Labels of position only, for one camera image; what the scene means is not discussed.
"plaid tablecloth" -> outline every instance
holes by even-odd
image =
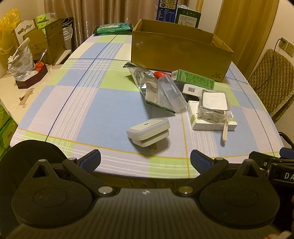
[[[278,156],[283,146],[265,107],[232,63],[215,89],[227,92],[238,126],[222,131],[192,130],[187,111],[173,114],[144,103],[126,68],[131,35],[91,36],[58,70],[22,118],[11,146],[37,139],[57,145],[68,157],[99,149],[96,171],[141,177],[187,178],[198,172],[190,152],[242,162],[252,151]],[[168,117],[170,136],[141,148],[126,129],[150,118]]]

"chair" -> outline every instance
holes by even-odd
[[[37,27],[36,21],[35,19],[33,20],[25,20],[23,22],[21,22],[15,29],[15,35],[17,37],[17,40],[19,42],[19,44],[22,44],[22,42],[24,41],[23,36],[24,34],[28,33],[29,31],[35,29]]]
[[[248,82],[275,123],[294,101],[294,66],[286,57],[275,52],[273,72],[270,76],[273,52],[273,49],[265,52],[249,76]]]

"black power cord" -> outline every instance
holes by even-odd
[[[260,87],[258,87],[257,89],[256,89],[256,86],[254,87],[254,91],[257,91],[257,90],[259,90],[269,79],[270,79],[270,77],[271,77],[271,75],[272,75],[272,73],[273,73],[273,69],[274,69],[274,60],[275,60],[275,49],[276,49],[276,47],[277,47],[277,43],[279,42],[279,40],[281,40],[283,43],[286,43],[286,41],[284,40],[284,39],[282,39],[282,38],[280,38],[280,39],[278,39],[277,40],[277,42],[276,42],[276,45],[275,45],[275,48],[274,48],[274,53],[273,53],[273,63],[272,63],[272,69],[271,69],[271,71],[270,71],[270,75],[269,75],[269,77],[267,78],[267,80],[260,86]]]

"white chair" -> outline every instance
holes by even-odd
[[[23,22],[21,22],[15,29],[15,35],[17,37],[17,40],[19,42],[19,44],[22,44],[22,42],[24,41],[23,36],[24,34],[28,33],[29,31],[35,29],[37,27],[36,21],[35,19],[33,20],[25,20]]]

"white bucket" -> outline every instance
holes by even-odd
[[[64,43],[67,50],[71,50],[71,38],[73,36],[73,29],[71,26],[65,27],[62,29]]]

